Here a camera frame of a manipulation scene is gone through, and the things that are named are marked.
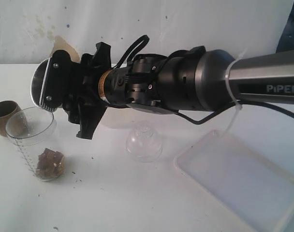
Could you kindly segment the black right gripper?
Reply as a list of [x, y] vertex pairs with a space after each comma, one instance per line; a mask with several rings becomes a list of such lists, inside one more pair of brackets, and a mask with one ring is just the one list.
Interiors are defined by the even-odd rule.
[[69, 122], [99, 123], [106, 107], [99, 97], [98, 83], [107, 71], [107, 55], [83, 54], [79, 63], [71, 64], [65, 50], [57, 50], [48, 59], [42, 84], [42, 108], [54, 112], [63, 103]]

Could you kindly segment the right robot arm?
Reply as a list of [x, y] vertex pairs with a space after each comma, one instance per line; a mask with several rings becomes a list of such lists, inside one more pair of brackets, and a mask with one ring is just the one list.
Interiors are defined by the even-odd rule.
[[280, 104], [294, 104], [294, 50], [234, 59], [204, 46], [168, 56], [128, 50], [113, 66], [111, 47], [96, 45], [95, 54], [74, 62], [57, 50], [38, 67], [31, 85], [33, 102], [49, 112], [62, 108], [81, 137], [90, 139], [106, 109], [132, 108], [146, 113], [183, 116], [184, 110], [206, 111], [191, 120], [201, 125], [238, 105], [268, 108], [294, 119]]

